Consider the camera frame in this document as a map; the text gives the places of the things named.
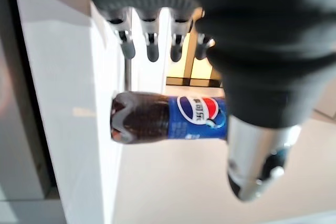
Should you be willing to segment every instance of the pepsi bottle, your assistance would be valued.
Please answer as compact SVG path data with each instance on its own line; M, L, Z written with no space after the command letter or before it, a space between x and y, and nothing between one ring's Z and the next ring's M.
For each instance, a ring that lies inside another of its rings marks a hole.
M226 138L224 98L119 93L112 101L111 136L137 144L164 139Z

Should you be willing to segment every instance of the blue label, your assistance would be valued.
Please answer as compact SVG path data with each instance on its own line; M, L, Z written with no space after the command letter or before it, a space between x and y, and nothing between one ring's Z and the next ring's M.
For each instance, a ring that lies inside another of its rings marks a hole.
M168 138L225 138L223 98L170 97Z

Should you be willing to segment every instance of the floor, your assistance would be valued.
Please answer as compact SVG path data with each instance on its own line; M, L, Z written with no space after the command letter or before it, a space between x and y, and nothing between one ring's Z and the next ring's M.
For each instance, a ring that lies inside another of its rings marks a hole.
M223 92L169 86L166 94L220 96ZM320 213L324 217L313 223L326 223L326 215L336 209L335 139L334 122L313 113L290 152L284 177L247 204L237 200L228 186L224 141L170 140L125 146L114 224L250 224Z

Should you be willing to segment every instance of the black fabric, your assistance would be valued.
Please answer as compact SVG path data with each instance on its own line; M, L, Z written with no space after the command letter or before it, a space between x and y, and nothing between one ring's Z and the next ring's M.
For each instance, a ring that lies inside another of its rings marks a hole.
M229 113L264 127L302 123L335 74L336 0L93 0L111 10L203 7L196 29L222 74Z
M106 15L108 18L107 21L111 22L112 24L120 24L123 20L126 19L125 14L128 12L128 8L121 8L116 10L109 11L109 14Z
M193 15L193 12L194 12L193 9L189 9L189 10L173 9L171 10L171 15L172 15L172 19L174 19L176 22L183 23L183 22L187 22L191 18L191 16Z
M137 9L139 18L141 18L144 21L152 22L156 20L160 14L160 9L157 10L142 10Z

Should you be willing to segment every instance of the pepsi logo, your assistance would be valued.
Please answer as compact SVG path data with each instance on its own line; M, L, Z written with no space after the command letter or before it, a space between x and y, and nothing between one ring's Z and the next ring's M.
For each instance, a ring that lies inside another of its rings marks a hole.
M213 98L178 97L177 106L184 118L198 125L215 119L218 114L218 103Z

